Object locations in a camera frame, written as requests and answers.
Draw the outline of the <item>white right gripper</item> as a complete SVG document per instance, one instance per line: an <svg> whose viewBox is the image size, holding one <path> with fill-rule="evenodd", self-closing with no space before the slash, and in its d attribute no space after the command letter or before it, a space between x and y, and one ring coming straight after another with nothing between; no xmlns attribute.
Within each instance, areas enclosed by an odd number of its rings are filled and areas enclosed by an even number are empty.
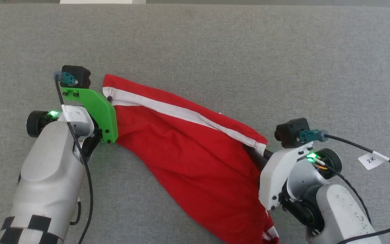
<svg viewBox="0 0 390 244"><path fill-rule="evenodd" d="M255 148L244 145L244 149L251 158L260 175L259 201L267 211L280 205L280 193L286 187L285 193L294 201L300 198L303 190L308 186L305 181L311 179L313 165L306 155L313 148L313 142L297 148L288 148L273 152L264 150L259 154Z"/></svg>

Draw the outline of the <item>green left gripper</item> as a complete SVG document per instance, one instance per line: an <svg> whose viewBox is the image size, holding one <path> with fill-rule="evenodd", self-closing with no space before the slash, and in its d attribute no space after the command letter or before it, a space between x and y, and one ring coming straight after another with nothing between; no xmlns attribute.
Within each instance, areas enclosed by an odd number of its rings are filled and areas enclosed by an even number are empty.
<svg viewBox="0 0 390 244"><path fill-rule="evenodd" d="M102 141L115 143L118 138L118 128L116 121L116 111L113 105L112 96L99 94L98 92L86 88L62 87L63 96L68 100L79 101L95 120L100 130L102 130Z"/></svg>

